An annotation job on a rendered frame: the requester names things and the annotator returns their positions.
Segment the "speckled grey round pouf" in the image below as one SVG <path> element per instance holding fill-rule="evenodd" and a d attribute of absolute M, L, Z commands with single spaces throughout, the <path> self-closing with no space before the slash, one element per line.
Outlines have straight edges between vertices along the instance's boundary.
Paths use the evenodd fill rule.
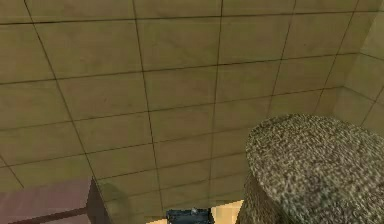
<path fill-rule="evenodd" d="M 236 224 L 384 224 L 384 138 L 332 117 L 262 121 Z"/>

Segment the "reddish brown wooden cabinet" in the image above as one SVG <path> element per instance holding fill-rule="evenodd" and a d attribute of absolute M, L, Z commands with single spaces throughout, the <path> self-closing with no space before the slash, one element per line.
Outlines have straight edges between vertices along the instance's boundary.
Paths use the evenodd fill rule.
<path fill-rule="evenodd" d="M 0 224 L 112 224 L 93 178 L 0 193 Z"/>

